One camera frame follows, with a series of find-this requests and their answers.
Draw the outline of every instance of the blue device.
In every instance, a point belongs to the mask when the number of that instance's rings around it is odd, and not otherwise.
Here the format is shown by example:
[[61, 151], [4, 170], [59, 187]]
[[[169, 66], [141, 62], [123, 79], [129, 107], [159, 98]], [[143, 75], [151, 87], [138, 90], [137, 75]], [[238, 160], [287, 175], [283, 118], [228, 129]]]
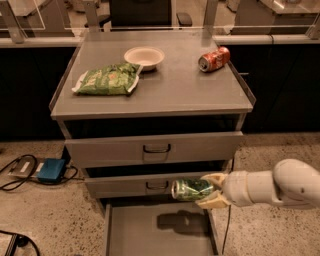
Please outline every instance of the blue device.
[[58, 183], [65, 172], [65, 160], [47, 158], [44, 161], [37, 178], [41, 182]]

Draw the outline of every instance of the soda can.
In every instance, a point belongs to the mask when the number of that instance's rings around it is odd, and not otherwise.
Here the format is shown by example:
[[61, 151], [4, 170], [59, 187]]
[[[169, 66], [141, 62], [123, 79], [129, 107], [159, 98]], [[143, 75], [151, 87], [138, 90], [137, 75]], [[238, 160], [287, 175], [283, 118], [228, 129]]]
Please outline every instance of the soda can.
[[214, 191], [214, 185], [205, 179], [178, 179], [171, 187], [172, 197], [179, 201], [200, 200]]
[[230, 60], [230, 52], [226, 47], [219, 47], [214, 52], [203, 54], [199, 61], [199, 68], [203, 72], [212, 72], [224, 66]]

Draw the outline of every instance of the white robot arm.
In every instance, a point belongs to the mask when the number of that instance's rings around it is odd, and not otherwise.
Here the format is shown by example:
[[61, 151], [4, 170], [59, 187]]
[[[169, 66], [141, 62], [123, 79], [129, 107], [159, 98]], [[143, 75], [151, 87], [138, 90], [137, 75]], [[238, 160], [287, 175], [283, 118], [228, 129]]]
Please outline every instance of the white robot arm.
[[204, 209], [256, 203], [294, 209], [320, 207], [320, 173], [295, 159], [277, 163], [273, 171], [236, 171], [201, 179], [210, 181], [215, 188], [210, 195], [196, 201]]

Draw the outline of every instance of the green chip bag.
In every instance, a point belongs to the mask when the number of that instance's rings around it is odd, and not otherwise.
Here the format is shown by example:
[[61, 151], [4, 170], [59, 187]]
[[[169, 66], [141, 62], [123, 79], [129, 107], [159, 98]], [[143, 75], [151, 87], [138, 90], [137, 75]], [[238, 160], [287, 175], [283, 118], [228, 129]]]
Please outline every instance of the green chip bag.
[[137, 86], [142, 68], [124, 63], [89, 70], [80, 76], [72, 91], [87, 95], [128, 95]]

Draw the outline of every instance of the black cable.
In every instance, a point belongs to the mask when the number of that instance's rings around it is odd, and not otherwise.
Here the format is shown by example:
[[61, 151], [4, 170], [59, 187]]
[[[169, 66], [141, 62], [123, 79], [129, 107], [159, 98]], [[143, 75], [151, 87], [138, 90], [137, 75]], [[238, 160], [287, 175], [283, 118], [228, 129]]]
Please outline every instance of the black cable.
[[2, 186], [0, 186], [0, 190], [2, 191], [6, 191], [6, 192], [9, 192], [9, 191], [12, 191], [12, 190], [15, 190], [17, 188], [19, 188], [22, 184], [24, 184], [26, 181], [30, 180], [31, 176], [35, 173], [35, 171], [37, 170], [37, 164], [38, 164], [38, 160], [35, 156], [33, 155], [22, 155], [21, 157], [18, 157], [16, 158], [15, 160], [11, 161], [9, 164], [7, 164], [4, 168], [1, 169], [0, 173], [5, 170], [7, 167], [9, 167], [11, 164], [13, 163], [17, 163], [18, 161], [20, 161], [22, 158], [25, 158], [25, 157], [30, 157], [33, 159], [33, 167], [30, 171], [30, 173], [28, 174], [27, 177], [25, 178], [22, 178], [22, 179], [19, 179], [19, 180], [15, 180], [15, 181], [11, 181], [9, 183], [6, 183]]
[[[234, 171], [234, 163], [235, 163], [235, 159], [232, 159], [231, 162], [231, 169], [230, 169], [230, 173], [232, 173]], [[226, 231], [224, 233], [224, 239], [223, 239], [223, 244], [222, 244], [222, 255], [224, 254], [224, 248], [226, 246], [226, 241], [227, 241], [227, 236], [228, 236], [228, 231], [229, 231], [229, 226], [230, 226], [230, 219], [231, 219], [231, 205], [229, 205], [229, 209], [228, 209], [228, 220], [227, 220], [227, 227], [226, 227]]]
[[75, 170], [75, 172], [71, 175], [71, 177], [67, 178], [67, 177], [63, 176], [62, 180], [60, 182], [57, 182], [57, 183], [49, 183], [49, 182], [43, 182], [43, 181], [39, 181], [39, 180], [30, 180], [30, 181], [34, 182], [34, 183], [37, 183], [37, 184], [45, 185], [45, 186], [57, 186], [57, 185], [61, 185], [61, 184], [67, 183], [68, 181], [73, 180], [73, 179], [83, 180], [81, 178], [75, 178], [75, 176], [79, 172], [78, 168], [76, 168], [75, 166], [70, 166], [70, 167], [67, 168], [67, 170], [70, 170], [70, 169], [74, 169]]
[[19, 233], [13, 233], [13, 232], [4, 231], [4, 230], [0, 230], [0, 233], [5, 234], [5, 235], [11, 235], [11, 236], [17, 235], [21, 238], [26, 238], [28, 240], [28, 242], [30, 242], [32, 244], [33, 249], [35, 250], [37, 256], [40, 256], [40, 250], [39, 250], [38, 246], [36, 245], [36, 243], [31, 238], [29, 238], [25, 235], [19, 234]]
[[227, 236], [228, 236], [228, 231], [229, 231], [230, 219], [231, 219], [231, 205], [229, 205], [229, 209], [228, 209], [228, 221], [227, 221], [226, 232], [224, 233], [224, 239], [223, 239], [223, 245], [222, 245], [222, 255], [224, 254], [224, 248], [225, 248], [225, 246], [226, 246], [226, 241], [227, 241]]
[[12, 160], [10, 163], [8, 163], [6, 166], [4, 166], [1, 170], [0, 170], [0, 174], [1, 172], [3, 172], [6, 168], [8, 168], [10, 165], [12, 164], [15, 164], [11, 167], [11, 170], [13, 170], [16, 165], [19, 163], [19, 161], [25, 157], [29, 157], [29, 158], [32, 158], [33, 159], [33, 167], [30, 171], [30, 173], [27, 175], [27, 177], [25, 178], [18, 178], [17, 180], [15, 181], [11, 181], [9, 183], [6, 183], [2, 186], [0, 186], [0, 191], [6, 191], [6, 192], [10, 192], [10, 191], [13, 191], [17, 188], [19, 188], [22, 184], [24, 184], [25, 182], [27, 181], [31, 181], [31, 182], [34, 182], [34, 183], [37, 183], [37, 184], [42, 184], [42, 185], [46, 185], [46, 186], [56, 186], [56, 185], [61, 185], [63, 183], [66, 183], [68, 181], [70, 181], [71, 179], [76, 179], [75, 176], [78, 174], [79, 170], [75, 167], [75, 166], [70, 166], [70, 167], [67, 167], [67, 169], [74, 169], [75, 172], [71, 175], [71, 177], [67, 178], [67, 177], [62, 177], [62, 180], [60, 182], [57, 182], [57, 183], [49, 183], [49, 182], [42, 182], [42, 181], [39, 181], [39, 180], [32, 180], [31, 177], [32, 175], [35, 173], [35, 171], [37, 170], [37, 165], [38, 165], [38, 160], [35, 156], [33, 155], [29, 155], [29, 154], [26, 154], [26, 155], [22, 155], [20, 157], [17, 157], [16, 159]]

